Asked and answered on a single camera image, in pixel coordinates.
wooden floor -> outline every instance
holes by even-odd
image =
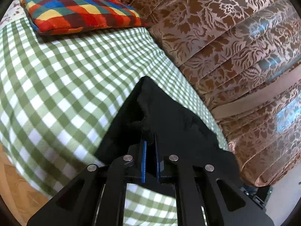
[[[0,195],[18,222],[25,226],[29,218],[47,201],[16,171],[0,143]]]

cushion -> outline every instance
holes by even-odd
[[[118,0],[20,0],[42,35],[143,26],[133,8]]]

triangular cutout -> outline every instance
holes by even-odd
[[[236,211],[246,205],[246,202],[223,180],[217,180],[228,211]]]
[[[66,193],[61,196],[61,198],[58,199],[57,205],[63,209],[72,211],[76,204],[77,198],[82,191],[84,183],[85,181],[83,179],[76,181],[73,186],[69,188]]]

black fabric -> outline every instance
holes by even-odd
[[[234,184],[242,186],[234,155],[221,150],[216,135],[204,122],[171,99],[147,76],[140,79],[126,99],[94,155],[105,164],[110,164],[127,154],[131,145],[146,140],[148,174],[147,183],[143,186],[174,196],[172,187],[161,189],[153,179],[156,176],[154,135],[161,157],[174,154],[193,165],[203,167],[214,164]]]

folded black garment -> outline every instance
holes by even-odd
[[[219,149],[215,133],[196,114],[171,99],[147,76],[140,79],[122,105],[95,156],[105,164],[110,164],[114,159],[127,154],[128,148],[139,144],[141,139],[148,144],[154,143],[154,134],[156,144],[164,155],[180,154],[181,158],[191,163],[216,156],[225,159],[226,163],[230,163],[229,166],[233,165],[235,174],[239,176],[238,166],[232,157],[234,155]],[[155,164],[154,153],[149,152],[148,148],[147,162],[150,160]],[[156,176],[155,170],[149,167],[147,172]],[[174,196],[170,189],[164,191],[156,188],[156,179],[147,177],[146,180],[144,187]]]

